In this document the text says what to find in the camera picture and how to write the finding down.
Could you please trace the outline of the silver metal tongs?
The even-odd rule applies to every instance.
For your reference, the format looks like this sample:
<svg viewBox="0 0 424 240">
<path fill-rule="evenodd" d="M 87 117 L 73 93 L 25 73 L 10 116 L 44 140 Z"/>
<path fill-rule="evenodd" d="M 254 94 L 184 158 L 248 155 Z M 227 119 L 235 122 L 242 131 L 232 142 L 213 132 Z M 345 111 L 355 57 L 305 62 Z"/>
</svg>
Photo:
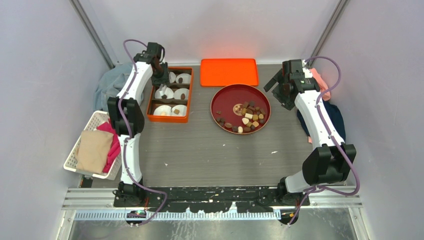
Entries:
<svg viewBox="0 0 424 240">
<path fill-rule="evenodd" d="M 158 88 L 158 90 L 159 90 L 159 94 L 160 94 L 160 97 L 162 98 L 162 95 L 166 95 L 166 90 L 167 90 L 167 88 L 168 88 L 168 86 L 165 84 L 165 83 L 163 83 L 163 84 L 161 84 L 160 86 L 159 86 L 159 88 Z"/>
</svg>

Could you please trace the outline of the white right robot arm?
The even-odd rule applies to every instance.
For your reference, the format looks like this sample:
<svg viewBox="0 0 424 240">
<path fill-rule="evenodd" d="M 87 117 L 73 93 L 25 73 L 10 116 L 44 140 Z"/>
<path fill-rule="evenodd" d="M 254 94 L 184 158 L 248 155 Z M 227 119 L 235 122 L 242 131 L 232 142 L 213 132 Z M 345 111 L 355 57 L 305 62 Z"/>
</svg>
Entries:
<svg viewBox="0 0 424 240">
<path fill-rule="evenodd" d="M 288 206 L 297 199 L 297 193 L 345 181 L 357 151 L 334 127 L 324 105 L 325 93 L 307 68 L 307 61 L 284 61 L 263 89 L 271 91 L 285 109 L 296 108 L 300 112 L 312 144 L 312 152 L 304 160 L 301 170 L 282 179 L 282 188 L 277 192 L 279 202 Z"/>
</svg>

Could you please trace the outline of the orange box lid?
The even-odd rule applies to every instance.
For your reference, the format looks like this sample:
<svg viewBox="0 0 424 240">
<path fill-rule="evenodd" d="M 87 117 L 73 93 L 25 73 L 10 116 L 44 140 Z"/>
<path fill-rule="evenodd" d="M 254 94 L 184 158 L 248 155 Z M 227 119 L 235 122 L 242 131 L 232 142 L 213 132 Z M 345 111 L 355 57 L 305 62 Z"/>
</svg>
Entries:
<svg viewBox="0 0 424 240">
<path fill-rule="evenodd" d="M 244 84 L 259 85 L 256 60 L 253 58 L 206 58 L 200 63 L 202 87 L 225 87 Z"/>
</svg>

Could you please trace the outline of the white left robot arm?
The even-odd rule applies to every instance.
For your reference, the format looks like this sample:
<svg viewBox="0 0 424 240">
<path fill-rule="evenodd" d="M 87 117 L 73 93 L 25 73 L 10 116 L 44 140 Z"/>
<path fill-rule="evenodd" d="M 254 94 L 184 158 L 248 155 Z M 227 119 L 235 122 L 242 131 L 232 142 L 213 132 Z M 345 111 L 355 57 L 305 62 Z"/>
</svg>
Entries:
<svg viewBox="0 0 424 240">
<path fill-rule="evenodd" d="M 148 83 L 162 89 L 170 84 L 165 48 L 157 42 L 148 42 L 146 49 L 130 57 L 132 64 L 122 90 L 107 100 L 110 123 L 118 136 L 122 173 L 115 196 L 127 200 L 133 206 L 141 206 L 146 200 L 143 175 L 140 168 L 139 142 L 145 126 L 140 108 L 141 96 Z"/>
</svg>

